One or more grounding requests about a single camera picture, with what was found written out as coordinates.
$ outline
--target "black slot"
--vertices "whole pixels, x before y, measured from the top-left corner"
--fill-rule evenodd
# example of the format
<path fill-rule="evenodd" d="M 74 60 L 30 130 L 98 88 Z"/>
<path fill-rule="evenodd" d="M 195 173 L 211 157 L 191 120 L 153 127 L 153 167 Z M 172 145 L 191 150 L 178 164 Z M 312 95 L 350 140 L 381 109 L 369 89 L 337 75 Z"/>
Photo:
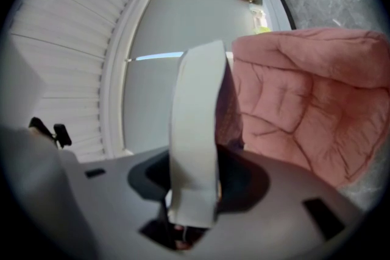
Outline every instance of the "black slot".
<path fill-rule="evenodd" d="M 92 169 L 85 172 L 88 179 L 97 177 L 98 175 L 105 174 L 105 170 L 102 168 Z"/>
<path fill-rule="evenodd" d="M 327 241 L 345 228 L 344 224 L 321 199 L 306 200 L 303 202 L 303 205 Z"/>

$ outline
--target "pink cushion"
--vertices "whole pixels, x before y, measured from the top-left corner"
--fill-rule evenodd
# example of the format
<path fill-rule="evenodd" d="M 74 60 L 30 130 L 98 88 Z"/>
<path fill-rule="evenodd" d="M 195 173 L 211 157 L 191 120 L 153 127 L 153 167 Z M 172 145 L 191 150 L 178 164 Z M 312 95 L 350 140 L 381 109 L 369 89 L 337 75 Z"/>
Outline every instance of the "pink cushion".
<path fill-rule="evenodd" d="M 354 181 L 389 128 L 389 51 L 383 34 L 363 30 L 237 39 L 233 78 L 246 149 L 334 186 Z"/>

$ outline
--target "pink quilted fabric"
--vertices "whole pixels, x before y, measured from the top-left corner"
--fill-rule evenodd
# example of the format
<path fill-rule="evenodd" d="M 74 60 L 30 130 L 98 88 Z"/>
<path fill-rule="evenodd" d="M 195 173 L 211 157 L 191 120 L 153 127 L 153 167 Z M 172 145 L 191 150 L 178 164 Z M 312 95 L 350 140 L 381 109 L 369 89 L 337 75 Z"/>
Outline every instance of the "pink quilted fabric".
<path fill-rule="evenodd" d="M 307 29 L 241 37 L 233 78 L 245 149 L 341 186 L 389 128 L 390 46 L 378 32 Z"/>

